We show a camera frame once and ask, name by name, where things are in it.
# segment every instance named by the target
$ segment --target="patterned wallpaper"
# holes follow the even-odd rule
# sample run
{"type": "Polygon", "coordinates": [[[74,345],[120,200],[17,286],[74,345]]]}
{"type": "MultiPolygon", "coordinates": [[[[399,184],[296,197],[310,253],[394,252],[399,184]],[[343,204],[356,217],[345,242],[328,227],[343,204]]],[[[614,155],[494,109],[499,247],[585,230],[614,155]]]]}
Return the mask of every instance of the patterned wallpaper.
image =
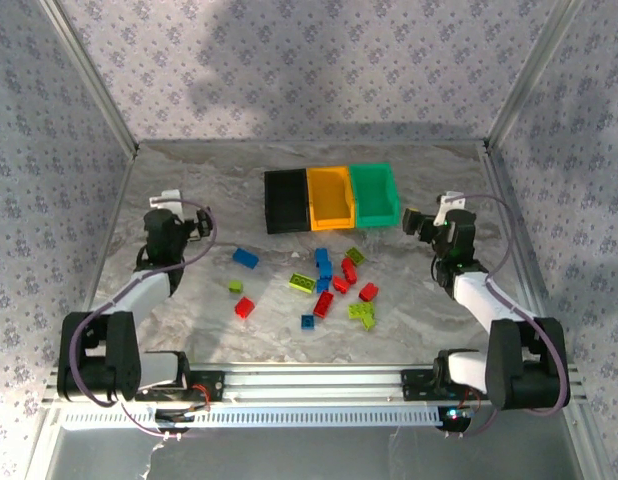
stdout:
{"type": "Polygon", "coordinates": [[[62,0],[136,140],[487,136],[555,0],[62,0]]]}
{"type": "Polygon", "coordinates": [[[618,475],[618,0],[585,2],[501,154],[618,475]]]}
{"type": "Polygon", "coordinates": [[[125,163],[37,2],[0,1],[0,478],[28,458],[125,163]]]}

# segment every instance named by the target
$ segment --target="marble surface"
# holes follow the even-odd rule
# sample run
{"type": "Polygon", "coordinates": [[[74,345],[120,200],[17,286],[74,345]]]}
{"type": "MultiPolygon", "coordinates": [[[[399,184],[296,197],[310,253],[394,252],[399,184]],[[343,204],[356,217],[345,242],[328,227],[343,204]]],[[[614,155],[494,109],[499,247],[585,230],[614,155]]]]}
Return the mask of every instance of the marble surface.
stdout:
{"type": "MultiPolygon", "coordinates": [[[[388,161],[401,205],[435,213],[435,198],[446,190],[485,192],[482,166],[473,145],[328,146],[317,144],[142,145],[99,283],[96,302],[125,283],[143,245],[148,198],[179,188],[184,198],[209,205],[218,223],[216,246],[188,267],[175,295],[154,309],[138,328],[144,350],[183,350],[192,362],[429,363],[441,348],[486,347],[487,335],[467,310],[430,279],[431,247],[400,227],[267,235],[263,172],[271,169],[388,161]],[[313,310],[317,295],[288,286],[293,272],[316,276],[314,249],[327,247],[335,265],[351,246],[367,261],[359,284],[334,304],[315,331],[300,329],[300,315],[313,310]],[[257,254],[251,271],[235,263],[236,247],[257,254]],[[239,296],[227,282],[242,280],[256,302],[246,321],[233,312],[239,296]],[[376,328],[366,332],[349,320],[347,307],[364,283],[380,288],[376,328]]],[[[487,267],[504,254],[496,209],[489,201],[469,202],[478,214],[477,258],[487,267]]],[[[187,247],[191,257],[200,243],[187,247]]],[[[511,266],[498,277],[515,296],[511,266]]]]}

